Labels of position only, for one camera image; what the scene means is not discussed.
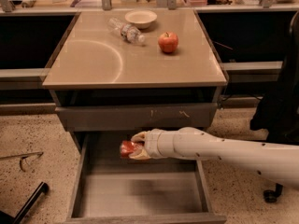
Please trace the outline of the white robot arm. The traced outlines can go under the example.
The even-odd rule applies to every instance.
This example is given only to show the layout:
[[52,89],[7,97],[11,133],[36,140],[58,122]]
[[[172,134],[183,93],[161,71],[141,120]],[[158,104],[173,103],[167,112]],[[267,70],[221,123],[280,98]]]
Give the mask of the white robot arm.
[[225,139],[191,127],[153,129],[132,137],[139,144],[135,160],[218,159],[285,187],[299,189],[299,146]]

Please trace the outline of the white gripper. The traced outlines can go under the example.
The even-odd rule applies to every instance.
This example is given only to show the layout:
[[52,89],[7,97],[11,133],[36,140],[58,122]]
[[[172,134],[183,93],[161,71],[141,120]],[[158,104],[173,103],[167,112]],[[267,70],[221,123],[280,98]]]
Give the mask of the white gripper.
[[145,141],[144,148],[146,150],[144,148],[136,150],[129,155],[129,158],[138,161],[149,160],[150,158],[161,159],[163,156],[158,149],[158,141],[162,132],[162,130],[153,129],[148,132],[143,131],[133,135],[131,141],[135,143]]

